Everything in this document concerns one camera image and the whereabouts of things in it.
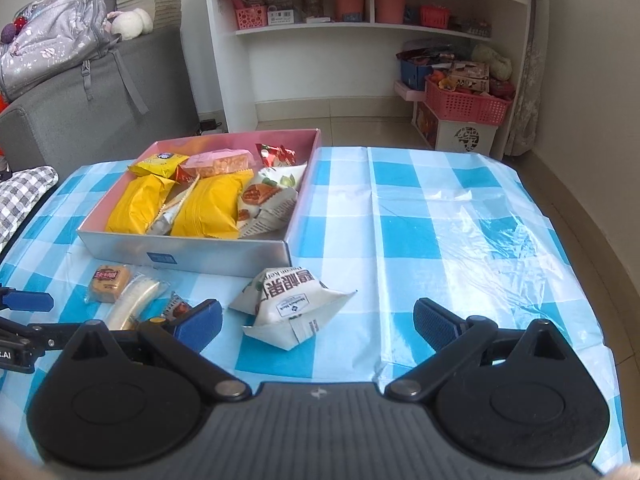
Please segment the white bookshelf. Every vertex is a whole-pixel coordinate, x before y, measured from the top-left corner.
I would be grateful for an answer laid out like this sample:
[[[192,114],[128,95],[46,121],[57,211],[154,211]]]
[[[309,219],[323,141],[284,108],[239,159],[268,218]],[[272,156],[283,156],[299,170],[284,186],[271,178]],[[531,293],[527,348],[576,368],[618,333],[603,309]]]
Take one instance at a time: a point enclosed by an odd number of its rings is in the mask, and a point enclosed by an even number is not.
[[[301,9],[307,0],[293,0]],[[362,22],[335,21],[334,0],[321,0],[324,19],[239,30],[234,0],[206,0],[221,101],[232,132],[250,131],[263,122],[294,118],[400,116],[396,84],[397,53],[424,40],[445,40],[473,47],[469,29],[375,21],[374,0],[364,0]],[[468,24],[490,25],[485,44],[513,67],[515,99],[498,128],[491,155],[512,148],[534,98],[533,68],[544,62],[546,32],[539,21],[544,0],[406,0],[410,6],[446,6]]]

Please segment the blue checkered tablecloth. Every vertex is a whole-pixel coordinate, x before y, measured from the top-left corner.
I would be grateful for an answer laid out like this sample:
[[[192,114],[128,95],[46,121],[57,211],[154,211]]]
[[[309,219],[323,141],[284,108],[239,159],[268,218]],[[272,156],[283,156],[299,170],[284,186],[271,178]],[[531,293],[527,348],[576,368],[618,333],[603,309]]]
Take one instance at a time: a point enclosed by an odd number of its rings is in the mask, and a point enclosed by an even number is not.
[[[85,303],[101,263],[77,229],[127,165],[75,171],[38,211],[2,261],[1,283],[48,292],[54,309],[4,314],[24,324],[104,318],[108,304]],[[252,388],[272,380],[374,380],[384,388],[434,353],[413,327],[419,298],[507,328],[548,318],[610,409],[594,464],[605,472],[629,462],[613,353],[558,234],[515,171],[480,155],[320,148],[310,194],[290,249],[294,266],[356,295],[318,336],[289,352],[245,337],[252,318],[230,311],[203,356]]]

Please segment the red candy pack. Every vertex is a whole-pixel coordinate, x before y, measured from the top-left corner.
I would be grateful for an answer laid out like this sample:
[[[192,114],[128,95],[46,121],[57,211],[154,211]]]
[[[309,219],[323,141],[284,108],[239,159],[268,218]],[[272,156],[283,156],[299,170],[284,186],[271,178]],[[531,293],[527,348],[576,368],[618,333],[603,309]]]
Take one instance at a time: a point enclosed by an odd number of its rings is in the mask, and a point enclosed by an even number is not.
[[[296,153],[284,145],[257,143],[256,150],[264,167],[289,167],[296,165]]]

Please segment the pale yellow cake pack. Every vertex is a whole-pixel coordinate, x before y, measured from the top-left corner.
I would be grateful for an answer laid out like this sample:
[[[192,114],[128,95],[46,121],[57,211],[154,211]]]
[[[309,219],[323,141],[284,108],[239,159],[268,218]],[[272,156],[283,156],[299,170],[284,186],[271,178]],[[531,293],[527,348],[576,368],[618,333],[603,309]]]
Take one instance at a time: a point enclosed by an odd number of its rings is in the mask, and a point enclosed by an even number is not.
[[[160,211],[146,230],[146,234],[168,235],[171,232],[178,213],[193,192],[195,185],[198,184],[199,180],[200,178],[196,177],[189,184],[183,185],[182,189],[177,194],[171,196],[171,198],[160,207]]]

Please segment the yellow biscuit pack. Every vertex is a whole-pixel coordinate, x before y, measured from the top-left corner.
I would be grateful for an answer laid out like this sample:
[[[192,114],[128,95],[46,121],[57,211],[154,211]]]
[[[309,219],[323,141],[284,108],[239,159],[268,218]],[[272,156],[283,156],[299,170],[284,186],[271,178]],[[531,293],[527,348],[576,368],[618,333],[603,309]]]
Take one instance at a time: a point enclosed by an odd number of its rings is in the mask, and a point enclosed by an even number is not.
[[[135,162],[128,169],[137,177],[154,176],[172,179],[178,167],[189,159],[188,155],[177,153],[158,153]]]

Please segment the orange pen cup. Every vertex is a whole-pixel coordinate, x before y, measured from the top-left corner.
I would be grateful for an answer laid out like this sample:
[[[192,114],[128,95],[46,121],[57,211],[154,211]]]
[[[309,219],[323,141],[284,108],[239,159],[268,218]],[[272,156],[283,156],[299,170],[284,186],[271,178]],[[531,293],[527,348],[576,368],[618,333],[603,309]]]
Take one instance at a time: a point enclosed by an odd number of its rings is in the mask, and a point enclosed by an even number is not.
[[[362,22],[364,0],[334,0],[334,13],[337,22]]]

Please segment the clear rice cracker pack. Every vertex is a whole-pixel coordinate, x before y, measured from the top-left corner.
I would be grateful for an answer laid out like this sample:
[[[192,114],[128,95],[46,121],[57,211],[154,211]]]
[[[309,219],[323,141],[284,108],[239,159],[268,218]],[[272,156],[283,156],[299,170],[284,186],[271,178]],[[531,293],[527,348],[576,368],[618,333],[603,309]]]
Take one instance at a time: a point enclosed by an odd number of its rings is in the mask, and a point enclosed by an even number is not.
[[[144,309],[167,288],[168,284],[152,275],[137,273],[114,302],[104,323],[109,330],[132,330]]]

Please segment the red plastic basket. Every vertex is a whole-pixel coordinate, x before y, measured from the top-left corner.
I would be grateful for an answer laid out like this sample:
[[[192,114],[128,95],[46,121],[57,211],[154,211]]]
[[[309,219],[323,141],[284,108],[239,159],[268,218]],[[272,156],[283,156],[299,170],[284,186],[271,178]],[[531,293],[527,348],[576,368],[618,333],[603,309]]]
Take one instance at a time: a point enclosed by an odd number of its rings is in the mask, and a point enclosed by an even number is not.
[[[431,79],[425,84],[426,105],[443,120],[450,122],[477,122],[499,127],[511,102],[494,96],[442,90]]]

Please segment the red orange wrapper snack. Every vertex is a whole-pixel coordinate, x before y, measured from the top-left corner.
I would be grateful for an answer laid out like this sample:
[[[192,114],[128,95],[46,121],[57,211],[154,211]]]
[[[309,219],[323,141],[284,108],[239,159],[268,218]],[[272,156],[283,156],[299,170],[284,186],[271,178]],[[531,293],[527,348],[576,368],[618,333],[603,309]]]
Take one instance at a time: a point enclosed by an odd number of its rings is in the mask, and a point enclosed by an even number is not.
[[[190,172],[179,165],[172,178],[180,184],[191,185],[197,178],[197,174],[190,174]]]

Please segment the white nut snack bag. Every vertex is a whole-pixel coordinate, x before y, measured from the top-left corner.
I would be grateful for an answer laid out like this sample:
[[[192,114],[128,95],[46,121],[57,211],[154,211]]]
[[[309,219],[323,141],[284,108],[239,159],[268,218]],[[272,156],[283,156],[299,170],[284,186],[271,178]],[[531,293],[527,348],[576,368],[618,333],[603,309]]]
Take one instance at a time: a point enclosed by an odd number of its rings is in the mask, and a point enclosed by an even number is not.
[[[306,169],[303,164],[257,171],[238,200],[239,238],[264,235],[288,226]]]

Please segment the small brown silver packet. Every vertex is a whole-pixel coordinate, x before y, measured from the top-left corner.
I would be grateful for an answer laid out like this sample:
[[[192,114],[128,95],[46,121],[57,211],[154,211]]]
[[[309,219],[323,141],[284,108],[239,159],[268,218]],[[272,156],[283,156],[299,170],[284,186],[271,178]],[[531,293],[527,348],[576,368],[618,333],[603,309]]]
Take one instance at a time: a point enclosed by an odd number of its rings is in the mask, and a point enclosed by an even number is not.
[[[172,292],[167,304],[165,304],[162,317],[168,321],[175,321],[191,310],[192,306],[186,300],[183,300],[176,292]]]

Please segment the pink cracker pack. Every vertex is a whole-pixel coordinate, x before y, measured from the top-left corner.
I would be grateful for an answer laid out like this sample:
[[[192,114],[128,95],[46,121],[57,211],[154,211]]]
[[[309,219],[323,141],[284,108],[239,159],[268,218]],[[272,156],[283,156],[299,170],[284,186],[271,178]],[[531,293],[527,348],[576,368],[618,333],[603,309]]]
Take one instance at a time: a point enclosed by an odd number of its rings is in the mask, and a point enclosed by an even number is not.
[[[192,155],[180,165],[180,169],[191,178],[208,178],[233,174],[253,166],[254,157],[250,151],[224,148]]]

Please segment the long yellow snack pack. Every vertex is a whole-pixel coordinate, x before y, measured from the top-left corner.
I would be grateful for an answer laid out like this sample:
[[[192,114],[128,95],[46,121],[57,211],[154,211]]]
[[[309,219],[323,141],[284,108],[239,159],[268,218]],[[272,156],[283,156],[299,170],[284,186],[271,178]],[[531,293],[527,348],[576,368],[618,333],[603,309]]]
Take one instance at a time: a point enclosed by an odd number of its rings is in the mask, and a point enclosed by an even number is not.
[[[155,174],[135,178],[108,217],[105,231],[145,234],[174,185],[173,180]]]

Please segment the white storage box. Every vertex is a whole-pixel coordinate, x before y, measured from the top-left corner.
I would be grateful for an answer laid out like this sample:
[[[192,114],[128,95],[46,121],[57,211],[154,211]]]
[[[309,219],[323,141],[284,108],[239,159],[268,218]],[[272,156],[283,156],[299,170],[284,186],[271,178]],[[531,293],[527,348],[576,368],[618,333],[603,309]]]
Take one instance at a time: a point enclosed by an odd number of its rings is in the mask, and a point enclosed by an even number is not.
[[[425,102],[413,103],[412,124],[432,150],[442,152],[488,156],[497,132],[494,126],[440,119]]]

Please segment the grey sofa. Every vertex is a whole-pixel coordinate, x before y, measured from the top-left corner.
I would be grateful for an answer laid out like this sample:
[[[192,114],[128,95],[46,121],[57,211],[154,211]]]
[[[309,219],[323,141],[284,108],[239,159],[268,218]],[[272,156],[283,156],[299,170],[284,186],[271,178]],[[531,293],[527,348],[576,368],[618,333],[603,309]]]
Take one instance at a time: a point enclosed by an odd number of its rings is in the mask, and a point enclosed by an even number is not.
[[[66,70],[1,113],[1,151],[11,170],[48,165],[64,179],[200,128],[176,28],[121,42],[90,62],[89,76],[86,89],[79,66]]]

